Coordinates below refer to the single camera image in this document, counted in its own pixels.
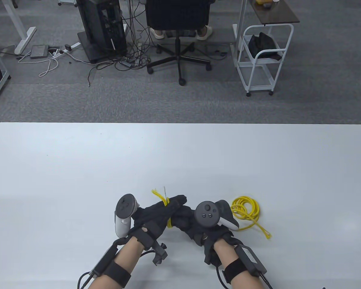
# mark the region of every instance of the white cable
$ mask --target white cable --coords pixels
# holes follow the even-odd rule
[[[29,55],[31,55],[31,51],[28,52],[26,55],[24,55],[24,56],[18,61],[18,63],[24,64],[24,63],[42,63],[42,62],[47,62],[47,61],[49,62],[49,63],[48,63],[48,68],[47,68],[47,70],[44,71],[44,72],[42,72],[42,73],[40,73],[40,74],[39,74],[39,77],[46,76],[48,72],[57,69],[58,66],[59,66],[59,62],[58,62],[55,58],[45,59],[45,60],[41,60],[41,61],[26,61],[26,62],[21,62],[23,59],[25,59],[25,58],[26,58],[27,56],[29,56]],[[56,66],[55,66],[54,68],[52,68],[52,69],[50,69],[50,68],[51,68],[51,63],[52,63],[51,59],[53,59],[53,60],[56,61]]]

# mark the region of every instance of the yellow object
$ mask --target yellow object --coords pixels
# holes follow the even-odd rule
[[[263,5],[265,3],[272,3],[273,0],[256,0],[256,2],[260,5]]]
[[[245,207],[246,203],[252,206],[250,213],[248,213]],[[231,204],[231,212],[233,212],[233,215],[240,220],[249,220],[253,222],[251,225],[240,228],[237,231],[243,231],[251,228],[254,225],[257,225],[262,230],[263,234],[265,234],[267,239],[271,238],[271,234],[258,223],[260,210],[257,201],[255,201],[254,199],[246,196],[236,198]]]
[[[170,203],[170,199],[167,197],[163,197],[160,193],[158,193],[158,191],[156,189],[151,190],[151,192],[154,195],[156,195],[157,197],[159,197],[163,201],[165,206],[167,206]],[[172,228],[171,218],[168,219],[168,221],[167,221],[167,228]]]

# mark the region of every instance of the vr controller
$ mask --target vr controller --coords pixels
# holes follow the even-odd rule
[[[230,205],[225,200],[215,203],[203,201],[195,209],[195,219],[202,227],[212,228],[216,225],[238,230],[239,224],[234,219]]]
[[[132,194],[125,194],[118,201],[115,208],[115,233],[119,238],[125,238],[131,229],[131,216],[139,208],[139,204]]]

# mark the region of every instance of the computer tower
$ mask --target computer tower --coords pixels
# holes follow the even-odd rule
[[[125,56],[127,42],[119,0],[78,0],[77,3],[85,30],[78,37],[90,62]]]

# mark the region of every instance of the yellow cable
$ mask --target yellow cable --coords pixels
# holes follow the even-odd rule
[[[252,207],[250,213],[248,213],[245,207],[246,203],[250,204]],[[233,212],[233,215],[240,220],[249,220],[253,222],[251,225],[240,228],[237,231],[243,231],[257,225],[262,230],[263,234],[265,234],[267,239],[271,238],[271,234],[258,223],[260,210],[257,201],[254,199],[246,196],[236,198],[231,204],[231,212]]]
[[[170,203],[170,199],[163,197],[160,193],[158,193],[158,191],[156,189],[151,190],[151,192],[154,195],[156,195],[157,197],[159,197],[162,200],[162,202],[164,203],[165,206],[167,206]],[[167,221],[167,228],[172,228],[171,218],[168,219],[168,221]]]

